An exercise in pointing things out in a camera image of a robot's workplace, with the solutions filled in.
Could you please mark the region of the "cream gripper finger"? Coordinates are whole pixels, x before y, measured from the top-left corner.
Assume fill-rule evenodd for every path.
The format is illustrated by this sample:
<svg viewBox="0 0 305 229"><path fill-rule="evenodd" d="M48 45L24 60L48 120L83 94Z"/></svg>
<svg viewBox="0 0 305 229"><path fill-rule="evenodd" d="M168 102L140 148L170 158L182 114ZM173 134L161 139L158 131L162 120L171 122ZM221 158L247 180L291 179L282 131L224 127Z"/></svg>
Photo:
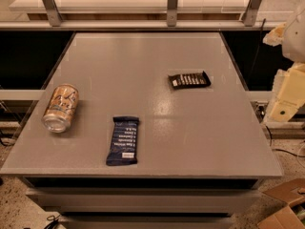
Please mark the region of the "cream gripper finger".
<svg viewBox="0 0 305 229"><path fill-rule="evenodd" d="M274 76L272 98L266 109L265 122L287 122L305 104L305 64L294 63L287 71Z"/></svg>
<svg viewBox="0 0 305 229"><path fill-rule="evenodd" d="M263 43L269 46L278 46L282 44L283 34L285 30L286 24L281 23L277 27L273 28L270 32L268 32L264 38Z"/></svg>

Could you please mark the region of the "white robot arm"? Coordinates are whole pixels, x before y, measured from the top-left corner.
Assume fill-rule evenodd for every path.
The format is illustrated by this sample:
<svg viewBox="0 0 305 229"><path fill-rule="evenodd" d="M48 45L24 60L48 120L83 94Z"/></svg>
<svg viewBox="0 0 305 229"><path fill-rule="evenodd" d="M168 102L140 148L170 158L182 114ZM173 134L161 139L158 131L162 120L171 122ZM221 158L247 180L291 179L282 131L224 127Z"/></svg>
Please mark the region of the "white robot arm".
<svg viewBox="0 0 305 229"><path fill-rule="evenodd" d="M287 71L276 72L264 116L264 122L287 122L305 104L305 3L285 23L267 33L263 43L281 45L283 56L294 62Z"/></svg>

